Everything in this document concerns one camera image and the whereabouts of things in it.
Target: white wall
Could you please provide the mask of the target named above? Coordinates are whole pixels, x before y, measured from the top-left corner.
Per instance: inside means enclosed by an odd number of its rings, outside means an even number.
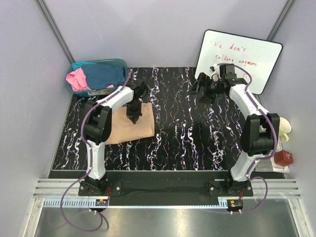
[[[1,1],[0,57],[0,229],[17,237],[53,157],[70,65],[34,0]]]
[[[45,0],[76,61],[196,66],[205,30],[266,39],[286,0]]]
[[[292,125],[283,148],[293,153],[291,175],[296,179],[316,233],[316,1],[296,1],[275,41],[284,45],[262,98],[270,112]]]

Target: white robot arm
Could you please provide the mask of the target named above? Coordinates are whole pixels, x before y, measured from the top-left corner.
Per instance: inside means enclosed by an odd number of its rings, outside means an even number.
[[[84,124],[83,134],[87,140],[87,160],[88,173],[85,182],[96,189],[102,189],[105,177],[104,166],[104,149],[105,143],[111,134],[112,129],[112,114],[120,107],[127,104],[126,116],[131,120],[131,123],[136,123],[141,113],[141,98],[144,92],[148,93],[148,87],[143,81],[136,80],[135,83],[127,83],[125,87],[120,86],[113,98],[98,100],[97,102],[88,101],[85,104],[83,114],[96,104],[100,104],[88,117]]]
[[[243,78],[237,78],[234,64],[222,64],[214,71],[211,77],[200,73],[188,94],[198,94],[204,87],[203,96],[199,102],[213,104],[217,94],[226,94],[239,107],[245,117],[240,143],[242,152],[225,180],[225,189],[229,194],[235,194],[249,185],[247,182],[251,172],[257,165],[258,158],[268,155],[274,148],[275,141],[273,131],[267,123],[265,116],[273,125],[276,136],[278,135],[279,116],[270,114],[256,100],[247,89],[247,82]]]

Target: red writing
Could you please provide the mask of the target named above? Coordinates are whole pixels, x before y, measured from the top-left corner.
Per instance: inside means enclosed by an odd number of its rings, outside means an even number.
[[[229,49],[230,50],[233,50],[233,51],[243,51],[243,52],[245,52],[246,51],[246,48],[244,48],[244,47],[236,47],[236,46],[234,46],[235,44],[233,43],[233,45],[232,46],[230,46],[229,47]]]
[[[254,62],[250,62],[250,61],[241,61],[239,60],[240,63],[243,64],[243,66],[246,66],[246,65],[250,65],[250,66],[258,66],[257,63],[254,63]]]
[[[234,59],[227,57],[227,55],[225,55],[225,57],[224,57],[224,55],[220,56],[220,55],[216,54],[215,58],[216,59],[223,59],[224,61],[228,61],[228,62],[232,62],[232,63],[234,62]]]
[[[220,45],[218,45],[220,42],[214,42],[214,45],[215,46],[218,46],[219,48],[222,48],[222,45],[220,44]]]

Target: red cube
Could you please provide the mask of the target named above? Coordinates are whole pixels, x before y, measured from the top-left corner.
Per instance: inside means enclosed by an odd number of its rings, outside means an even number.
[[[293,163],[292,153],[282,150],[275,154],[275,163],[282,166],[287,166]]]

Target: metal floor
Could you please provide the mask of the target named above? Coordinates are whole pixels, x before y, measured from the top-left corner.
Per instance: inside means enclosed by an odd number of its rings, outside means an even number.
[[[245,210],[257,205],[245,199]],[[100,219],[92,213],[72,218],[83,211],[65,208],[73,224],[96,228]],[[43,208],[36,237],[297,237],[298,232],[289,203],[284,199],[268,199],[257,211],[242,215],[222,215],[202,209],[114,209],[102,212],[109,222],[101,230],[84,233],[64,226],[58,208]]]

